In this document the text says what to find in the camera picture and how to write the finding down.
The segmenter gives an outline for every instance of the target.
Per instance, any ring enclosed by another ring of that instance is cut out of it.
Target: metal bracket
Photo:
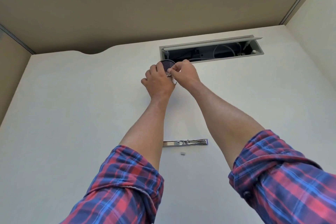
[[[180,141],[163,141],[163,146],[187,146],[187,145],[208,145],[208,139],[199,140],[180,140]]]

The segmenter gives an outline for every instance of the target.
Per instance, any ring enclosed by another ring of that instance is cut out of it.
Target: forearm
[[[188,90],[197,101],[212,138],[232,169],[234,160],[248,140],[264,128],[201,82],[195,83]]]
[[[119,144],[140,153],[157,170],[162,153],[163,126],[168,100],[168,98],[152,99],[145,112]]]

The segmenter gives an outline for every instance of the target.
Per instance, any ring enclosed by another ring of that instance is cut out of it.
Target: red and blue plaid sleeve
[[[336,175],[270,130],[246,144],[229,181],[265,223],[336,223]]]
[[[153,223],[164,180],[139,153],[117,146],[62,224]]]

